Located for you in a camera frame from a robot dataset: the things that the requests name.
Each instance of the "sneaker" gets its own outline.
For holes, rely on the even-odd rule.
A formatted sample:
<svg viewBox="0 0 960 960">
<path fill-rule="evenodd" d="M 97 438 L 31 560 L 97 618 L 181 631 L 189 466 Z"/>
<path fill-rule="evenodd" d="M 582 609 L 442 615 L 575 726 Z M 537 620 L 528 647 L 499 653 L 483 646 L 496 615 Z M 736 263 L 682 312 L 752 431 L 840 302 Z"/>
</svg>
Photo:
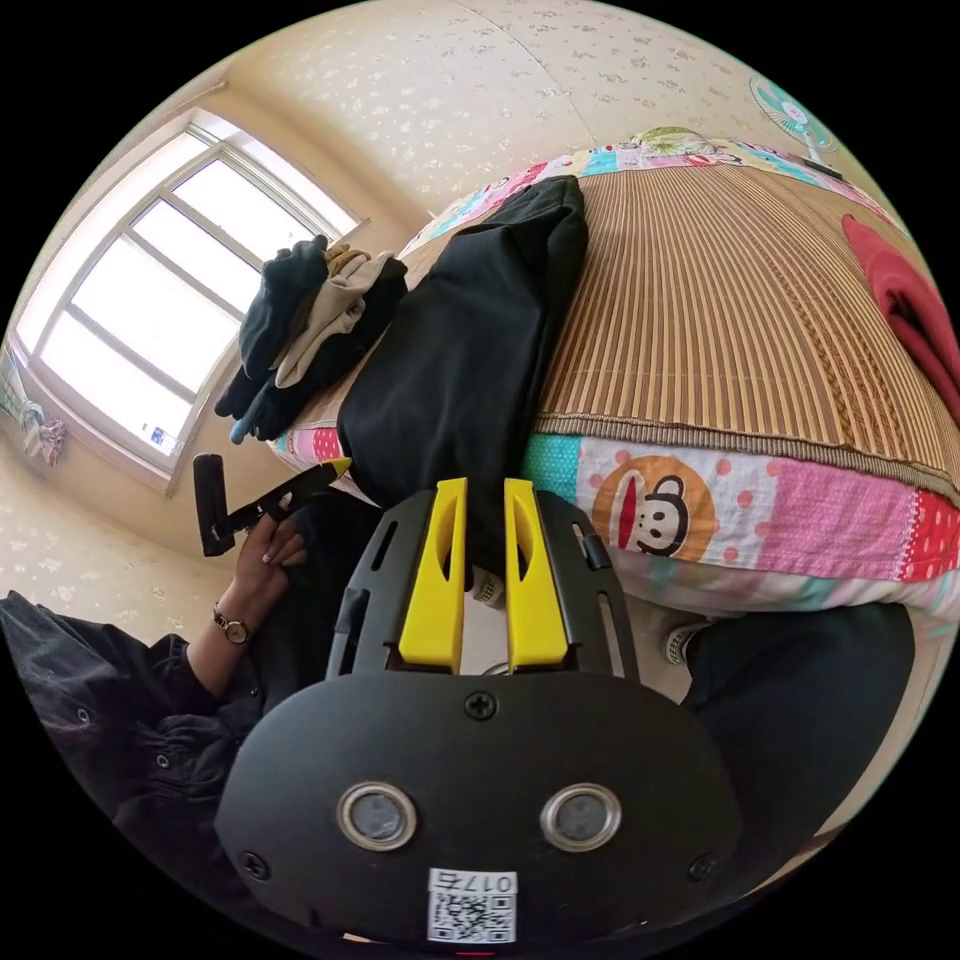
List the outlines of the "sneaker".
<svg viewBox="0 0 960 960">
<path fill-rule="evenodd" d="M 701 630 L 712 627 L 715 621 L 700 620 L 697 623 L 686 623 L 679 627 L 674 627 L 667 634 L 666 642 L 663 645 L 663 655 L 669 663 L 675 667 L 686 666 L 687 663 L 687 644 Z"/>
<path fill-rule="evenodd" d="M 495 574 L 473 568 L 473 589 L 470 595 L 488 607 L 499 610 L 506 604 L 505 587 L 503 581 Z"/>
</svg>

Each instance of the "bamboo mat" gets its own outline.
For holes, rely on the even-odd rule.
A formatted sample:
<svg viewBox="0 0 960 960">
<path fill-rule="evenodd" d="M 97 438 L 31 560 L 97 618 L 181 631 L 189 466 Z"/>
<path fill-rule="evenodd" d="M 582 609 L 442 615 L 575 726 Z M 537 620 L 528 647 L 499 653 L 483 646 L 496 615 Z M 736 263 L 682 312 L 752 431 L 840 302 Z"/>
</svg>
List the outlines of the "bamboo mat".
<svg viewBox="0 0 960 960">
<path fill-rule="evenodd" d="M 590 245 L 538 432 L 813 460 L 960 505 L 960 431 L 891 333 L 840 221 L 853 214 L 929 277 L 906 236 L 755 169 L 621 171 L 580 187 Z M 453 235 L 405 258 L 410 287 Z M 334 425 L 357 372 L 300 422 Z"/>
</svg>

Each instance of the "cartoon monkey face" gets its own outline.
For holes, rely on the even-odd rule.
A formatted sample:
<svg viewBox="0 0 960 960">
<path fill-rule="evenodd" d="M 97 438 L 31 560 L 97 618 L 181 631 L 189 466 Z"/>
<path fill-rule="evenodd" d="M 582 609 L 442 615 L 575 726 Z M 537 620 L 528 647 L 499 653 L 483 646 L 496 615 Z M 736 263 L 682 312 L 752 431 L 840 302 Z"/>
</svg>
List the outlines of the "cartoon monkey face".
<svg viewBox="0 0 960 960">
<path fill-rule="evenodd" d="M 617 454 L 618 466 L 594 474 L 594 528 L 621 550 L 698 562 L 715 533 L 716 512 L 700 475 L 676 457 Z"/>
<path fill-rule="evenodd" d="M 620 507 L 619 542 L 621 548 L 642 550 L 658 557 L 673 556 L 682 546 L 690 529 L 690 515 L 683 502 L 683 480 L 662 477 L 653 492 L 637 496 L 637 476 L 625 478 Z"/>
</svg>

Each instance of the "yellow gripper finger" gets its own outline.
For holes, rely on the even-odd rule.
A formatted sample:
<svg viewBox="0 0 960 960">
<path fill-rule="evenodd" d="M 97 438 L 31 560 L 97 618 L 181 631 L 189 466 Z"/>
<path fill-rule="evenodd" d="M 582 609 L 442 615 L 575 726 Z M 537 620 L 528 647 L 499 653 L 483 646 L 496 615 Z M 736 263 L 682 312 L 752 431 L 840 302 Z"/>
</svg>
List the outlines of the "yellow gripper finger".
<svg viewBox="0 0 960 960">
<path fill-rule="evenodd" d="M 559 667 L 567 635 L 533 484 L 504 484 L 507 530 L 507 645 L 510 672 Z M 520 567 L 523 558 L 524 570 Z"/>
<path fill-rule="evenodd" d="M 400 635 L 400 656 L 412 667 L 460 672 L 466 538 L 467 481 L 444 480 Z"/>
</svg>

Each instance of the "red cloth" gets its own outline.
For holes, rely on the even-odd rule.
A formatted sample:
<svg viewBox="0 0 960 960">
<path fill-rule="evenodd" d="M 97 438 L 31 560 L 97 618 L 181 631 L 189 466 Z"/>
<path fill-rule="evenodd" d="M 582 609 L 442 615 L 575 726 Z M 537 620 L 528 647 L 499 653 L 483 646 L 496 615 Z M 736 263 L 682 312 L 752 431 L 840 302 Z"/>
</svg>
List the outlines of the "red cloth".
<svg viewBox="0 0 960 960">
<path fill-rule="evenodd" d="M 879 233 L 850 214 L 842 223 L 890 328 L 960 426 L 960 345 L 946 306 L 920 272 Z"/>
</svg>

